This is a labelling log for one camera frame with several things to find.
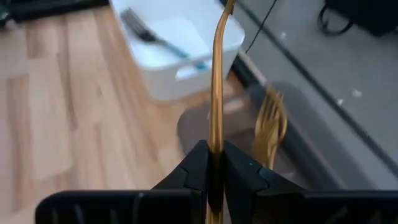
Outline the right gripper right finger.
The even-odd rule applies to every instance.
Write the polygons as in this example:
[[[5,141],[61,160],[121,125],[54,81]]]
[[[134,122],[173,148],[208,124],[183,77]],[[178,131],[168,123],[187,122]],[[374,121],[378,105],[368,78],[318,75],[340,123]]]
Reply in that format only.
[[[232,224],[398,224],[398,190],[307,190],[224,143]]]

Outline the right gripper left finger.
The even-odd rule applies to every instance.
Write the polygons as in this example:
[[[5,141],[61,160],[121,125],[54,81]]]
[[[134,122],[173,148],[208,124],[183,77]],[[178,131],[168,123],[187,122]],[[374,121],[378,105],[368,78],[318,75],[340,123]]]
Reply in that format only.
[[[66,190],[44,198],[35,224],[205,224],[208,144],[201,140],[150,190]]]

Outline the black fork teal handle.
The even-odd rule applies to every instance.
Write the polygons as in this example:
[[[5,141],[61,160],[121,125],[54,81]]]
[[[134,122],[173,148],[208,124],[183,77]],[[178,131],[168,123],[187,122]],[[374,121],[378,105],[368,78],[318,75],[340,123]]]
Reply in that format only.
[[[193,59],[193,55],[187,49],[158,35],[133,9],[127,8],[122,11],[120,19],[126,30],[134,36],[133,52],[143,65],[157,68]]]

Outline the grey translucent plastic bin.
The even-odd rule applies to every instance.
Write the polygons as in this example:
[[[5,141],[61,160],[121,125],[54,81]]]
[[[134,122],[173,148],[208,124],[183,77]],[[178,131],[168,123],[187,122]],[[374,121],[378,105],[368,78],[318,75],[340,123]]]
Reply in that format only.
[[[275,82],[274,89],[282,93],[288,116],[287,131],[274,159],[274,171],[305,189],[346,188],[343,179],[321,154],[322,142],[311,137],[299,122],[301,115],[315,116],[303,93],[283,82]],[[242,93],[224,99],[224,138],[250,156],[254,154],[254,128],[265,93],[264,86],[251,85]],[[178,119],[177,134],[184,154],[188,154],[197,141],[208,139],[209,112],[210,103],[206,101],[187,109]]]

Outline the white plastic bin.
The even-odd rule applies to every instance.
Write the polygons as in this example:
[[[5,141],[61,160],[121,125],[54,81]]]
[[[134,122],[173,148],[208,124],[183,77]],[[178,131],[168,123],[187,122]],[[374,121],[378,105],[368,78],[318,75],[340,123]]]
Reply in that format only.
[[[177,100],[210,87],[213,39],[224,9],[220,0],[109,1],[153,99]],[[132,9],[151,31],[188,57],[180,58],[161,45],[140,40],[121,19],[126,9]]]

